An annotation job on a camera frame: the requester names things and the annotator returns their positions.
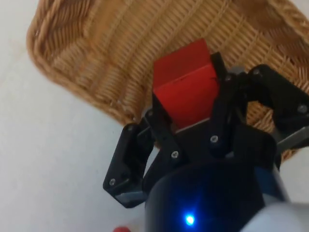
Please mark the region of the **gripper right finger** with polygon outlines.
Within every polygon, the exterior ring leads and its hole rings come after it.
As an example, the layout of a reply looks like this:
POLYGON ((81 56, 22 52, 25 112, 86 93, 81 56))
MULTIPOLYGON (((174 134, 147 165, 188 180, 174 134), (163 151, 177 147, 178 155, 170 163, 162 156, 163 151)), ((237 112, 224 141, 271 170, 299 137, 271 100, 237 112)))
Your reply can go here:
POLYGON ((274 157, 288 149, 309 145, 309 96, 265 64, 238 74, 227 71, 220 53, 211 55, 219 93, 210 117, 209 147, 215 157, 228 152, 240 156, 274 157), (247 124, 248 104, 270 108, 272 134, 247 124))

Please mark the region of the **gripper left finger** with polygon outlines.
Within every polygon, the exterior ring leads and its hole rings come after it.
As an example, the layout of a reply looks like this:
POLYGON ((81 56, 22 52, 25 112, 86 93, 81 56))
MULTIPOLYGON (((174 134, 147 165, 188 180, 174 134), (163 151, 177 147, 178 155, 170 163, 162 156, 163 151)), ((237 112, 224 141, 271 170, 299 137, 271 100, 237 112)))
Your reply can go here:
POLYGON ((155 95, 140 123, 124 126, 103 182, 103 189, 123 207, 145 202, 158 180, 188 164, 171 126, 171 117, 155 95))

